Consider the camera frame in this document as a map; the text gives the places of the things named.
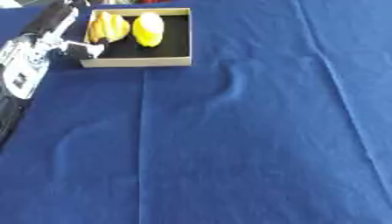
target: tray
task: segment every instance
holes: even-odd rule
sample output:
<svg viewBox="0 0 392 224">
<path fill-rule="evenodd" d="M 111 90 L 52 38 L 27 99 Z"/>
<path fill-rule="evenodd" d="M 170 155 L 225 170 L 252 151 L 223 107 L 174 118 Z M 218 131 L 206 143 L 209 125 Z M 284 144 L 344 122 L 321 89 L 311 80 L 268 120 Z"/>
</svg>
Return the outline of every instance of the tray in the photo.
<svg viewBox="0 0 392 224">
<path fill-rule="evenodd" d="M 164 20 L 164 38 L 156 47 L 142 47 L 130 33 L 127 37 L 109 44 L 98 59 L 82 60 L 84 67 L 167 67 L 192 64 L 192 26 L 189 8 L 105 9 L 93 10 L 89 24 L 101 11 L 121 15 L 132 25 L 142 13 L 151 11 Z M 84 41 L 89 43 L 86 32 Z"/>
</svg>

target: white object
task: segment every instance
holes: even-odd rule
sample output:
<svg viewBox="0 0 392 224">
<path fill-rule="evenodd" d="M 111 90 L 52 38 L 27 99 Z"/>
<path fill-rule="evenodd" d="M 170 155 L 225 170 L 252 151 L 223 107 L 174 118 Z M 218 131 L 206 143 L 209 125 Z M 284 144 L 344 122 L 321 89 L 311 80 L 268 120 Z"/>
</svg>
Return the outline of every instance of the white object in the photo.
<svg viewBox="0 0 392 224">
<path fill-rule="evenodd" d="M 22 5 L 17 3 L 15 0 L 1 0 L 0 8 L 20 8 Z"/>
</svg>

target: yellow ball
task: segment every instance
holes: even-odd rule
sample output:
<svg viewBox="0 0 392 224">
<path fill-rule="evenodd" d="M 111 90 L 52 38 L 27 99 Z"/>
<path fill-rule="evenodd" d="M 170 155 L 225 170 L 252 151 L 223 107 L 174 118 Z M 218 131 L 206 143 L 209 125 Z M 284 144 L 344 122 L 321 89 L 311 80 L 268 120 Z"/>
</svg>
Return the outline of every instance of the yellow ball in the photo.
<svg viewBox="0 0 392 224">
<path fill-rule="evenodd" d="M 132 33 L 141 46 L 158 46 L 165 31 L 164 20 L 154 12 L 145 12 L 132 25 Z"/>
</svg>

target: table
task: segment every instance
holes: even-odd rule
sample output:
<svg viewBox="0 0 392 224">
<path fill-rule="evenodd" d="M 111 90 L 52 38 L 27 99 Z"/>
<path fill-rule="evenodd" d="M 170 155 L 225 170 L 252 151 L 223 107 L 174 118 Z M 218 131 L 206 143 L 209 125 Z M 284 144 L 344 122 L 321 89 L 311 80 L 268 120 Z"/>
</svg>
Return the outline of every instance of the table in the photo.
<svg viewBox="0 0 392 224">
<path fill-rule="evenodd" d="M 193 66 L 55 61 L 3 147 L 1 223 L 392 221 L 392 2 L 155 7 L 192 8 Z M 2 10 L 0 42 L 40 10 Z"/>
</svg>

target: blue fabric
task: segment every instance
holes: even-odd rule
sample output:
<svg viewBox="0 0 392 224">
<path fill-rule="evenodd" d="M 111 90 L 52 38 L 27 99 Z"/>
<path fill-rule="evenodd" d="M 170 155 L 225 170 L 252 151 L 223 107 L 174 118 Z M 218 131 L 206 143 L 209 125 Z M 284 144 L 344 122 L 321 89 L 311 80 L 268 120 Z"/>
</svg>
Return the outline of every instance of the blue fabric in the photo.
<svg viewBox="0 0 392 224">
<path fill-rule="evenodd" d="M 0 223 L 391 223 L 392 2 L 156 6 L 192 7 L 193 66 L 56 61 L 3 147 Z M 0 11 L 0 41 L 39 10 Z"/>
</svg>

